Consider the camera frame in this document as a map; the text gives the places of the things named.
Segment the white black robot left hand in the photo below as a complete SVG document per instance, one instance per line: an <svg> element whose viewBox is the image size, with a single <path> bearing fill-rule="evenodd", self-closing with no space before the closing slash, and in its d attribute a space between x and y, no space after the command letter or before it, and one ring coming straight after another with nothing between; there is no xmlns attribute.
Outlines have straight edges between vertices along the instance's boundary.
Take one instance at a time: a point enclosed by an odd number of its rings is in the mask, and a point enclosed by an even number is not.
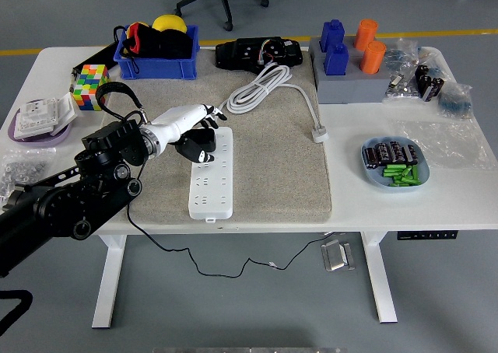
<svg viewBox="0 0 498 353"><path fill-rule="evenodd" d="M214 117L227 120L220 109L211 105L170 108L141 128L149 158L159 156L171 144L193 163L212 162L212 152L216 149L214 130L219 127Z"/></svg>

